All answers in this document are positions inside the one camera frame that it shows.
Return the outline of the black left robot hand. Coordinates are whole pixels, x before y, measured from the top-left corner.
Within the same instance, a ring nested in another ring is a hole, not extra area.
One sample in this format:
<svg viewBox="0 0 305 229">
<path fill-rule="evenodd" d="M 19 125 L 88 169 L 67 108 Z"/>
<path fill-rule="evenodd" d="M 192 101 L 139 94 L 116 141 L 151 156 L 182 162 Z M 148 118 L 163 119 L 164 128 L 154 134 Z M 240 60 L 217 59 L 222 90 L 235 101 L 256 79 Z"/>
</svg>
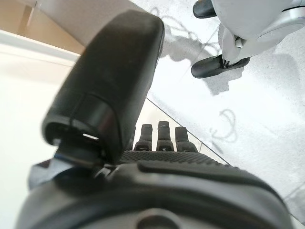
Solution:
<svg viewBox="0 0 305 229">
<path fill-rule="evenodd" d="M 41 126 L 53 158 L 35 164 L 18 229 L 291 229 L 289 211 L 260 178 L 197 152 L 184 127 L 135 125 L 162 50 L 164 25 L 119 14 L 94 37 Z"/>
</svg>

